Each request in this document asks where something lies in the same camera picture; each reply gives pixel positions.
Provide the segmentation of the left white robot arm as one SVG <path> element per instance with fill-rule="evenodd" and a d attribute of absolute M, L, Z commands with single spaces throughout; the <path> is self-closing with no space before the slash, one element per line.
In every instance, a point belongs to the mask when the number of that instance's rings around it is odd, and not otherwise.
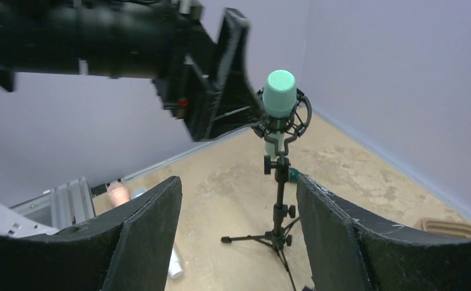
<path fill-rule="evenodd" d="M 261 98 L 249 83 L 249 20 L 226 8 L 219 36 L 201 23 L 199 1 L 0 1 L 0 86 L 15 74 L 150 79 L 164 109 L 194 141 L 244 127 L 264 135 Z"/>

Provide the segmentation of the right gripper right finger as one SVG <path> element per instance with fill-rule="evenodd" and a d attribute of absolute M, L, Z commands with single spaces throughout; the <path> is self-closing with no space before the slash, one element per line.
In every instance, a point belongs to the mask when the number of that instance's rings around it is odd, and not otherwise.
<path fill-rule="evenodd" d="M 316 290 L 471 290 L 471 239 L 385 219 L 308 176 L 296 197 Z"/>

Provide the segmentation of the pink microphone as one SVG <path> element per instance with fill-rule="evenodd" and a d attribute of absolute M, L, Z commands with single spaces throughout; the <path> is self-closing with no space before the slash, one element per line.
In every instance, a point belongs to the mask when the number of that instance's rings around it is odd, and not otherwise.
<path fill-rule="evenodd" d="M 131 200 L 128 188 L 121 182 L 113 182 L 107 187 L 107 195 L 113 207 L 118 207 Z"/>

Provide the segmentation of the white microphone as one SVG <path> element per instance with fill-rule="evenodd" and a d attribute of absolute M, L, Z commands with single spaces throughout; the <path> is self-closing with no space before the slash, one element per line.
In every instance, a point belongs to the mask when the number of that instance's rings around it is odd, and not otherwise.
<path fill-rule="evenodd" d="M 131 192 L 131 199 L 135 199 L 147 191 L 146 188 L 140 187 Z M 176 252 L 175 246 L 172 248 L 172 252 L 170 255 L 170 262 L 168 267 L 168 275 L 169 278 L 172 280 L 178 279 L 183 276 L 184 270 L 181 265 L 181 260 Z"/>

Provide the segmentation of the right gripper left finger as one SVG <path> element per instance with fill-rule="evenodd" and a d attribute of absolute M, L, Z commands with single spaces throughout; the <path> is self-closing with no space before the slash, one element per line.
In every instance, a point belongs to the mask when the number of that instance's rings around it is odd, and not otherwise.
<path fill-rule="evenodd" d="M 164 290 L 181 201 L 171 176 L 54 235 L 0 236 L 0 290 Z"/>

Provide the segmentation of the black tripod mic stand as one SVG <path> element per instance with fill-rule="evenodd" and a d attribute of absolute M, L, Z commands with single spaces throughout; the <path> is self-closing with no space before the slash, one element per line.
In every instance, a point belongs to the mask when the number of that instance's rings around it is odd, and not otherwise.
<path fill-rule="evenodd" d="M 284 247 L 292 245 L 292 235 L 289 232 L 299 221 L 299 217 L 296 215 L 295 205 L 284 204 L 285 185 L 290 179 L 290 161 L 287 156 L 289 144 L 306 132 L 311 118 L 310 101 L 300 89 L 297 89 L 296 103 L 287 117 L 266 116 L 259 124 L 252 127 L 258 137 L 275 147 L 274 158 L 271 155 L 264 157 L 264 173 L 269 175 L 274 170 L 275 181 L 278 183 L 276 202 L 273 206 L 273 229 L 263 235 L 223 236 L 221 238 L 221 242 L 226 244 L 252 240 L 272 249 L 288 273 L 293 290 L 296 290 L 296 285 L 284 254 Z"/>

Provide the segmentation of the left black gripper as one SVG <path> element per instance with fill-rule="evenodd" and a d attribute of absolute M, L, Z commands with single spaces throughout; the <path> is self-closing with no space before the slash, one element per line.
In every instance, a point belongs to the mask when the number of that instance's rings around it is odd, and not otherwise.
<path fill-rule="evenodd" d="M 186 96 L 192 67 L 208 71 L 213 53 L 202 114 L 202 139 L 220 138 L 260 122 L 263 106 L 246 74 L 246 46 L 250 21 L 237 9 L 226 8 L 217 45 L 201 24 L 200 1 L 170 1 L 174 28 L 170 62 L 164 75 L 153 79 L 163 108 L 184 119 L 192 102 Z"/>

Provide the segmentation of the green microphone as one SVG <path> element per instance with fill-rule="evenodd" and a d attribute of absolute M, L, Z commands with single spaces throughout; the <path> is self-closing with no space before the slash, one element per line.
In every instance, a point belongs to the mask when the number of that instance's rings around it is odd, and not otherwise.
<path fill-rule="evenodd" d="M 285 129 L 288 118 L 296 105 L 296 79 L 287 70 L 271 72 L 264 86 L 262 101 L 266 113 L 278 119 L 279 129 Z"/>

